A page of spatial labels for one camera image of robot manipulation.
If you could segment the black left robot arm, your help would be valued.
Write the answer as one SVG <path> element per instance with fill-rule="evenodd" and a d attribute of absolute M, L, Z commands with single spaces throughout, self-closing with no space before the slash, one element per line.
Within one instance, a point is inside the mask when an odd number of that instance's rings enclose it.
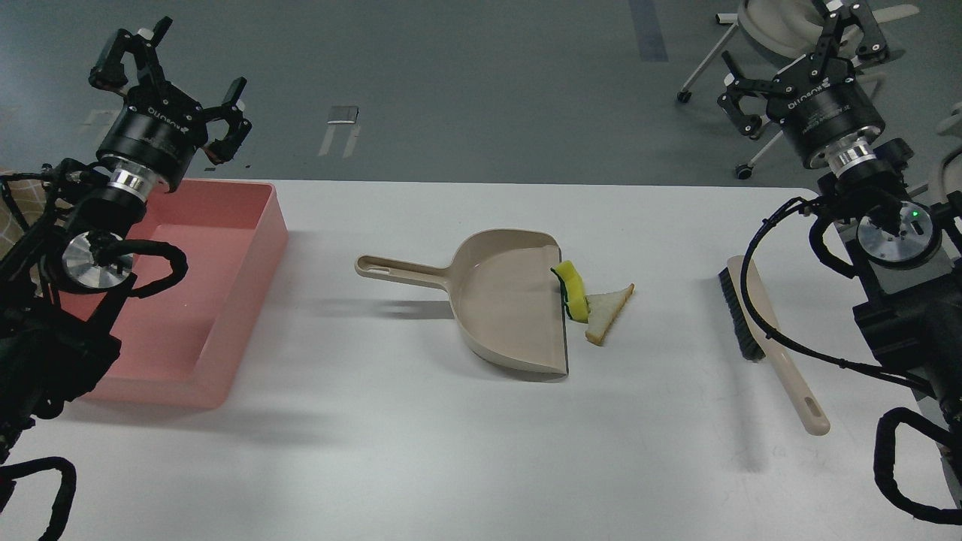
<path fill-rule="evenodd" d="M 59 540 L 77 490 L 77 470 L 51 456 L 11 464 L 37 420 L 52 420 L 89 393 L 120 354 L 111 330 L 126 301 L 172 288 L 188 257 L 171 243 L 131 239 L 158 187 L 176 192 L 203 152 L 227 163 L 251 132 L 231 82 L 205 107 L 165 76 L 157 50 L 172 25 L 119 29 L 89 72 L 89 85 L 123 97 L 92 163 L 65 159 L 35 174 L 2 174 L 2 202 L 21 237 L 2 257 L 2 503 L 24 477 L 52 472 L 59 488 L 41 540 Z"/>

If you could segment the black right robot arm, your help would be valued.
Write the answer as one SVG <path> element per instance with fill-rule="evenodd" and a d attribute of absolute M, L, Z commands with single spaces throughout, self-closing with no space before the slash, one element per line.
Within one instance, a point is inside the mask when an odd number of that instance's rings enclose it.
<path fill-rule="evenodd" d="M 792 198 L 763 220 L 746 252 L 718 275 L 719 284 L 743 356 L 770 359 L 811 434 L 826 434 L 830 424 L 790 352 L 934 398 L 942 422 L 904 407 L 881 416 L 873 472 L 894 507 L 921 521 L 957 526 L 959 501 L 938 508 L 911 500 L 894 478 L 894 462 L 897 429 L 907 425 L 934 441 L 948 474 L 960 478 L 960 261 L 900 290 L 886 287 L 879 271 L 923 271 L 944 257 L 945 237 L 959 247 L 960 192 L 946 192 L 938 180 L 934 202 L 917 202 L 903 176 L 913 157 L 910 146 L 901 138 L 879 143 L 885 122 L 857 77 L 891 54 L 869 4 L 814 1 L 812 7 L 818 37 L 769 80 L 747 77 L 729 52 L 721 55 L 729 78 L 718 105 L 728 119 L 749 138 L 777 125 L 804 168 L 826 168 L 827 174 L 818 179 L 817 198 Z M 814 256 L 861 283 L 867 299 L 853 308 L 853 318 L 875 365 L 816 352 L 780 331 L 753 257 L 764 237 L 794 213 L 814 216 L 808 235 Z"/>

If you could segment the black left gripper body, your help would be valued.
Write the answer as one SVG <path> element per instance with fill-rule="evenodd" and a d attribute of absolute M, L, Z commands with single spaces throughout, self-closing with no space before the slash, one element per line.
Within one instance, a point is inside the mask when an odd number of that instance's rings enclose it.
<path fill-rule="evenodd" d="M 99 163 L 135 163 L 158 174 L 169 192 L 180 187 L 195 152 L 207 141 L 201 104 L 165 83 L 161 95 L 148 85 L 127 90 L 118 114 L 96 151 Z"/>

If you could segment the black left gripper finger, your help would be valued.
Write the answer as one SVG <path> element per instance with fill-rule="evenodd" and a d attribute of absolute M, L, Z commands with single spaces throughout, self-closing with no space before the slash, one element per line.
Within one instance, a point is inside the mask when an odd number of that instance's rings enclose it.
<path fill-rule="evenodd" d="M 129 79 L 123 60 L 130 55 L 137 69 L 138 85 L 152 90 L 156 95 L 166 95 L 171 84 L 166 80 L 164 68 L 159 64 L 157 47 L 172 23 L 171 18 L 162 18 L 146 34 L 131 33 L 126 29 L 117 30 L 90 68 L 89 85 L 94 89 L 114 93 L 126 88 Z"/>
<path fill-rule="evenodd" d="M 222 165 L 233 160 L 252 131 L 253 125 L 244 116 L 240 104 L 246 85 L 245 77 L 237 77 L 231 82 L 223 103 L 215 107 L 203 107 L 201 110 L 203 123 L 223 121 L 227 125 L 227 132 L 222 138 L 214 138 L 203 146 L 204 154 L 212 165 Z"/>

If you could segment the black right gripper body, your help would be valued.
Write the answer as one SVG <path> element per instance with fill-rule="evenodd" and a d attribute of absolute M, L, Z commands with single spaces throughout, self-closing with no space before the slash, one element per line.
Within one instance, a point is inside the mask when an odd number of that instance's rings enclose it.
<path fill-rule="evenodd" d="M 831 58 L 821 78 L 800 57 L 773 76 L 787 95 L 767 96 L 767 117 L 781 127 L 803 168 L 827 167 L 827 148 L 843 138 L 865 137 L 872 143 L 885 129 L 875 103 L 857 80 L 850 59 Z"/>

